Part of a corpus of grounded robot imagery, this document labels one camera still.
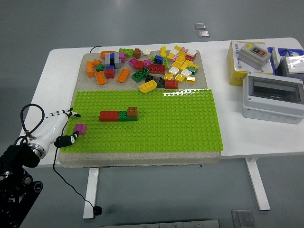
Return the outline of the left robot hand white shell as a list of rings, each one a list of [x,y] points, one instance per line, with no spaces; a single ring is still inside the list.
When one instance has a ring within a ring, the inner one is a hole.
[[[61,110],[50,113],[34,132],[35,139],[31,141],[48,150],[51,143],[54,143],[56,138],[61,134],[62,129],[68,122],[71,116],[80,117],[81,115],[70,110]]]

